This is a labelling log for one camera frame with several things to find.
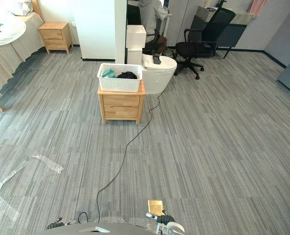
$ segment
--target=pink curtain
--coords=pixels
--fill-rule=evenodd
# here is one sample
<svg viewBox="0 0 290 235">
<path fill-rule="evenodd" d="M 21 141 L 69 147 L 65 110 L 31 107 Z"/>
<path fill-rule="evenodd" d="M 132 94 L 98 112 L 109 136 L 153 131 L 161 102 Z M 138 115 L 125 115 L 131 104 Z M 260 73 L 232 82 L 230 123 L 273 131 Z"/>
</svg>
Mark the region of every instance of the pink curtain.
<svg viewBox="0 0 290 235">
<path fill-rule="evenodd" d="M 252 0 L 248 13 L 252 14 L 253 17 L 258 17 L 267 1 L 268 0 Z"/>
</svg>

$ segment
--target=white laundry basket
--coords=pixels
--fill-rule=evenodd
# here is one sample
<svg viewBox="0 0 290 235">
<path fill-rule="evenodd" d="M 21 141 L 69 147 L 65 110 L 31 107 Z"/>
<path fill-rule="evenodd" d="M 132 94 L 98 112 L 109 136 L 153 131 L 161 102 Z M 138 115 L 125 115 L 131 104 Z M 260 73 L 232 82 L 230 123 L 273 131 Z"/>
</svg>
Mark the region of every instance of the white laundry basket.
<svg viewBox="0 0 290 235">
<path fill-rule="evenodd" d="M 127 71 L 133 72 L 137 76 L 137 79 L 102 77 L 104 71 L 108 69 L 113 69 L 116 76 Z M 100 88 L 104 91 L 138 92 L 139 83 L 142 79 L 142 69 L 140 65 L 102 63 L 97 77 L 99 78 Z"/>
</svg>

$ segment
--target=white pillow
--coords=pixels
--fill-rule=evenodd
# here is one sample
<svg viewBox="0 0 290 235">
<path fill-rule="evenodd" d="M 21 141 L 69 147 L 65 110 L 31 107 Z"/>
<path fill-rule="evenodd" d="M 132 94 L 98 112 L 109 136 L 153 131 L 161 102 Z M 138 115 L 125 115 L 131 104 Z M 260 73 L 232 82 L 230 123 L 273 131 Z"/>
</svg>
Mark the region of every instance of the white pillow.
<svg viewBox="0 0 290 235">
<path fill-rule="evenodd" d="M 32 0 L 0 0 L 0 5 L 15 16 L 28 16 L 33 11 Z"/>
<path fill-rule="evenodd" d="M 15 16 L 28 16 L 33 11 L 32 0 L 8 0 L 9 11 Z"/>
</svg>

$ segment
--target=chair armrest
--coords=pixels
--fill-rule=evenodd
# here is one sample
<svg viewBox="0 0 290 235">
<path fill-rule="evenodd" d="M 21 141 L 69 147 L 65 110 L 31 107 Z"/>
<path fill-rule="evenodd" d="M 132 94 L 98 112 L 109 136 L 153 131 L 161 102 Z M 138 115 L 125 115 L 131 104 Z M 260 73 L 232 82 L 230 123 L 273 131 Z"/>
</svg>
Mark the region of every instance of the chair armrest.
<svg viewBox="0 0 290 235">
<path fill-rule="evenodd" d="M 202 29 L 195 29 L 195 28 L 187 28 L 184 30 L 184 39 L 185 39 L 185 42 L 186 42 L 186 33 L 187 32 L 202 32 L 203 30 Z"/>
</svg>

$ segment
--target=dark clothing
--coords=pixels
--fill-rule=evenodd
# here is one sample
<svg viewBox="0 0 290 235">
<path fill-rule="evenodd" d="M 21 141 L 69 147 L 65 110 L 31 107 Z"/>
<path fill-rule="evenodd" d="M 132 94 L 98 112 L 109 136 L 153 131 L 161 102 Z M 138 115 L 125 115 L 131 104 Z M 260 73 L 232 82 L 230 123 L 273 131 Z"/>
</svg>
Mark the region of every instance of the dark clothing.
<svg viewBox="0 0 290 235">
<path fill-rule="evenodd" d="M 163 36 L 159 36 L 157 39 L 157 36 L 150 42 L 147 42 L 145 47 L 153 47 L 155 49 L 155 53 L 162 53 L 166 50 L 166 43 L 167 39 Z"/>
<path fill-rule="evenodd" d="M 118 78 L 137 79 L 137 76 L 130 71 L 121 73 Z"/>
</svg>

